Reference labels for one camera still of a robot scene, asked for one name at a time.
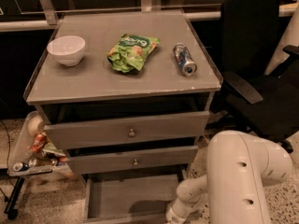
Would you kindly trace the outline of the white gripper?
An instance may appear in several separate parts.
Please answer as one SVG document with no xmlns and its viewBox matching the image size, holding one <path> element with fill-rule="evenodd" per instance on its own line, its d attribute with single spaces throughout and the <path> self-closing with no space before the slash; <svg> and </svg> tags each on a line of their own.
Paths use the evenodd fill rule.
<svg viewBox="0 0 299 224">
<path fill-rule="evenodd" d="M 166 221 L 169 224 L 183 224 L 193 211 L 193 208 L 193 203 L 173 201 L 167 206 L 165 212 Z"/>
</svg>

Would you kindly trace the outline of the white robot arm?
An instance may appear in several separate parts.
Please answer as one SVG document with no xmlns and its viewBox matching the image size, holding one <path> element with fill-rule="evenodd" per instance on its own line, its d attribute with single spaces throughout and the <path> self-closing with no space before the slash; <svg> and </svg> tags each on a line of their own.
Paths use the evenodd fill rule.
<svg viewBox="0 0 299 224">
<path fill-rule="evenodd" d="M 170 224 L 184 224 L 204 198 L 210 224 L 271 224 L 263 188 L 289 178 L 290 152 L 280 141 L 298 129 L 299 89 L 291 72 L 298 56 L 276 70 L 263 70 L 276 42 L 278 7 L 226 2 L 223 21 L 222 76 L 232 87 L 226 96 L 230 113 L 254 133 L 217 133 L 207 147 L 206 174 L 183 180 L 168 205 Z"/>
</svg>

